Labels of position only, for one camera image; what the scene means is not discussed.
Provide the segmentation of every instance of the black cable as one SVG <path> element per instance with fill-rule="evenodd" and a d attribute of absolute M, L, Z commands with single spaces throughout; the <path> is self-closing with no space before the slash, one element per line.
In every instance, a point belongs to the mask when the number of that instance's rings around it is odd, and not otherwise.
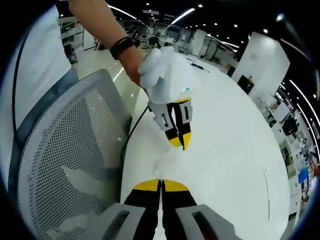
<path fill-rule="evenodd" d="M 24 49 L 24 46 L 26 44 L 29 33 L 30 33 L 30 31 L 28 31 L 26 36 L 24 37 L 22 44 L 20 46 L 20 49 L 19 49 L 18 56 L 16 58 L 14 75 L 13 75 L 13 85 L 12 85 L 11 111 L 12 111 L 13 138 L 16 140 L 16 142 L 18 143 L 19 146 L 20 146 L 20 142 L 19 142 L 19 138 L 18 138 L 17 123 L 16 123 L 16 88 L 17 88 L 17 78 L 18 78 L 18 70 L 19 70 L 21 55 L 22 55 L 22 51 Z"/>
<path fill-rule="evenodd" d="M 138 118 L 138 121 L 136 121 L 134 127 L 132 128 L 132 131 L 130 132 L 124 146 L 123 146 L 123 149 L 122 149 L 122 152 L 121 152 L 121 161 L 122 161 L 122 166 L 125 165 L 125 152 L 126 152 L 126 149 L 127 149 L 127 145 L 129 143 L 129 140 L 132 136 L 132 134 L 134 133 L 138 123 L 140 122 L 140 120 L 142 119 L 142 117 L 145 115 L 146 111 L 148 110 L 148 106 L 146 106 L 145 110 L 143 111 L 143 113 L 140 115 L 140 117 Z"/>

